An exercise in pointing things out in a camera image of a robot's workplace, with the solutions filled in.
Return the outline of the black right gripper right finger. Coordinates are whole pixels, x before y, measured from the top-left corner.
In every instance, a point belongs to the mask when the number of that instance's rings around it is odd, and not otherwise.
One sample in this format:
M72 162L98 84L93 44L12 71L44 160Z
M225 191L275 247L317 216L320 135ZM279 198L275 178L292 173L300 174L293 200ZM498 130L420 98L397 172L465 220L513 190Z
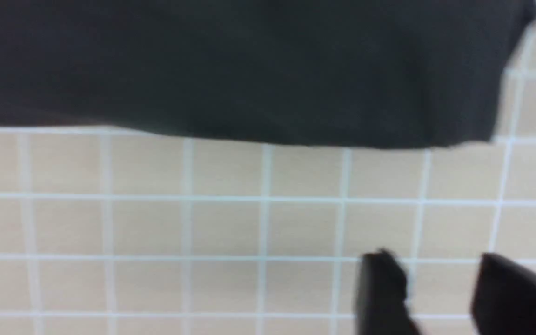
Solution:
M480 335L536 335L536 272L484 253L470 312Z

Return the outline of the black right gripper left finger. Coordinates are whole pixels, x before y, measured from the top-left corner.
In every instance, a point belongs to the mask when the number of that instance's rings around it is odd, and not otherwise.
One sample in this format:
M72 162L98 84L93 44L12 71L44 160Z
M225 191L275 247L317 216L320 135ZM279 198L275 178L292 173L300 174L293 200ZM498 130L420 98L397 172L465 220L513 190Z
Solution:
M394 253L379 249L361 257L356 277L356 334L419 335L407 299L408 277Z

